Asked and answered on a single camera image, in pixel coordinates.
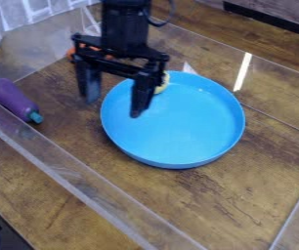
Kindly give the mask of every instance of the blue plastic bowl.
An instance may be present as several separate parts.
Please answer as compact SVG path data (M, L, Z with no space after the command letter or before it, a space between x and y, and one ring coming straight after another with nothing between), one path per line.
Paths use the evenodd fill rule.
M242 107L217 83L200 75L169 71L169 85L149 109L132 118L133 80L122 81L101 106L101 124L121 150L150 166L198 167L238 142L245 129Z

